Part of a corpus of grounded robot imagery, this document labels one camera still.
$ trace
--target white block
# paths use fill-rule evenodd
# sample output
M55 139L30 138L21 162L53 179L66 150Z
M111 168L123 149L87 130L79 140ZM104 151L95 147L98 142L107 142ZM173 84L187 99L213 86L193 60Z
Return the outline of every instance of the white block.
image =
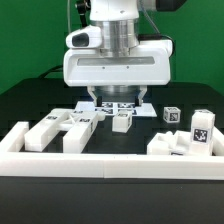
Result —
M203 145L192 142L189 147L189 156L211 156L213 149L213 141L211 140L209 144Z
M58 134L58 125L68 119L69 111L67 109L52 110L50 114L27 132L25 135L25 149L27 151L42 152Z
M195 112L191 122L191 143L189 155L211 155L212 133L215 122L215 114L207 112Z
M28 122L17 122L0 142L0 152L19 152L24 145L24 135L28 130Z
M190 144L190 132L157 133L147 146L148 155L186 155Z
M81 153L96 129L98 112L85 112L63 137L64 153Z
M169 144L165 141L155 140L147 147L148 155L170 155Z
M164 107L163 119L167 123L179 123L181 110L177 107Z
M132 125L132 111L120 110L113 117L112 131L126 133Z

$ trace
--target small white cube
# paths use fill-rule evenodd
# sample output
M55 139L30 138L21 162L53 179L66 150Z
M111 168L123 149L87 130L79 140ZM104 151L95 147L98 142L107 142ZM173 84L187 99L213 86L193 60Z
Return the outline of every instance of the small white cube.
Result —
M177 107L164 107L163 119L167 123L179 123L181 110Z
M120 110L113 117L112 131L126 133L132 125L132 111Z

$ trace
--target black tabletop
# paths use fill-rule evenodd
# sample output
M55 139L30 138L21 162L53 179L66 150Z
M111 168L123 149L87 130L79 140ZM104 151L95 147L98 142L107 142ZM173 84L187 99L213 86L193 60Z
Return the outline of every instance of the black tabletop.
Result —
M102 96L103 101L130 102L135 94ZM72 109L77 101L90 100L86 88L69 88L60 79L23 80L0 95L0 136L17 121L32 127L54 108ZM156 118L133 117L132 127L122 134L112 133L112 117L107 117L84 153L145 154L157 132L190 131L195 109L215 113L215 126L223 131L224 97L207 85L148 87L144 102L153 104ZM163 121L165 106L181 109L180 123ZM44 153L61 153L62 136ZM0 177L0 223L223 223L223 189L223 181L210 180Z
M136 92L117 93L111 96L99 92L105 102L134 102ZM0 96L0 137L3 138L17 121L35 125L54 108L74 109L78 101L92 101L86 87L68 87L61 79L26 79ZM145 154L149 141L156 133L190 131L191 118L196 109L208 109L216 114L216 127L224 128L224 97L211 87L196 83L169 83L166 86L148 87L145 103L152 103L156 118L133 117L127 133L112 132L112 117L99 122L84 153L134 153ZM178 107L181 120L168 124L163 120L166 106ZM62 152L49 146L45 152Z

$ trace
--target cable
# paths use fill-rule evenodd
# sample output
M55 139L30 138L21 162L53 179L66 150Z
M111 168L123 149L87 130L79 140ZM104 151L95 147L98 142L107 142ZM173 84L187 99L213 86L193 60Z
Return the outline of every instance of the cable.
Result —
M68 21L68 33L71 33L71 0L67 2L67 21Z
M50 69L47 70L46 72L40 74L40 75L38 76L38 78L39 78L39 79L44 79L44 78L45 78L49 73L51 73L51 72L63 72L63 70L62 70L61 68L63 68L63 65L57 65L57 66L55 66L55 67L53 67L53 68L50 68Z
M147 19L147 21L149 22L149 24L152 26L152 28L154 29L155 33L160 34L160 31L159 31L158 27L153 22L153 20L151 19L151 17L148 15L148 13L147 13L147 11L145 9L143 0L139 0L139 4L140 4L141 10L142 10L145 18Z

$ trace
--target green backdrop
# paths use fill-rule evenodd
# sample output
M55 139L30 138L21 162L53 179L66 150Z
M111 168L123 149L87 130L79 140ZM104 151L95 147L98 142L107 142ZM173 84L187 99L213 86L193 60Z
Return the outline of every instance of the green backdrop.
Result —
M63 63L66 7L66 0L1 1L0 93ZM150 14L176 42L172 80L206 83L224 94L224 1L188 0L177 12ZM72 15L77 29L74 9ZM139 27L141 33L151 32L142 16Z

